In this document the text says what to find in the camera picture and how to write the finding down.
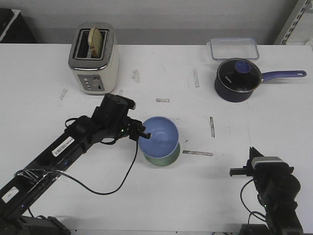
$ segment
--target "purple handle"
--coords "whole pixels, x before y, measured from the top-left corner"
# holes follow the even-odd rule
[[[266,82],[278,77],[305,77],[306,75],[307,73],[303,70],[265,72],[262,74],[262,81]]]

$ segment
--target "white table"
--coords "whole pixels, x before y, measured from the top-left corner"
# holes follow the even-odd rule
[[[0,45],[0,186],[24,168],[64,130],[64,121],[91,116],[102,96],[84,94],[68,67],[70,45]],[[238,231],[248,213],[239,199],[250,177],[229,176],[242,167],[250,146],[295,167],[301,183],[296,210],[305,233],[313,233],[313,54],[307,46],[258,46],[262,72],[305,70],[305,78],[261,84],[241,103],[214,90],[219,62],[206,46],[119,46],[120,70],[113,94],[133,99],[129,116],[171,118],[182,154],[167,167],[148,163],[141,152],[122,189],[109,196],[89,193],[61,177],[31,207],[55,216],[69,229],[140,231]],[[195,86],[194,72],[199,79]],[[156,102],[157,98],[170,102]],[[215,137],[211,135],[213,117]],[[123,179],[135,151],[127,138],[94,145],[67,171],[97,191],[111,191]],[[260,210],[254,185],[244,192]]]

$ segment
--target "saucepan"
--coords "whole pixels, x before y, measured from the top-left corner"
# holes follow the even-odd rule
[[[223,99],[241,102],[248,99],[262,82],[279,77],[305,77],[306,75],[307,73],[302,70],[261,73],[259,68],[249,60],[233,58],[220,64],[214,86]]]

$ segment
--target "toaster slot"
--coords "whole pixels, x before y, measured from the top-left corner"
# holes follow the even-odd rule
[[[109,31],[105,29],[99,29],[99,31],[103,38],[103,45],[102,45],[100,58],[92,57],[91,50],[88,45],[88,35],[90,32],[90,29],[82,29],[77,39],[74,59],[79,59],[79,60],[102,60],[103,59]]]

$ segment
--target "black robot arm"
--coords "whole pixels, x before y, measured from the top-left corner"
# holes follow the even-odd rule
[[[107,144],[129,136],[137,141],[143,133],[141,121],[127,116],[135,109],[131,99],[106,94],[92,117],[81,116],[64,133],[0,190],[0,235],[63,235],[69,231],[55,218],[30,218],[22,214],[57,180],[58,174],[45,170],[68,169],[95,143]]]
[[[246,166],[233,168],[230,175],[252,176],[258,191],[258,200],[266,211],[266,226],[243,225],[241,234],[302,235],[294,201],[300,191],[299,181],[292,175],[293,167],[278,157],[264,157],[250,148]]]

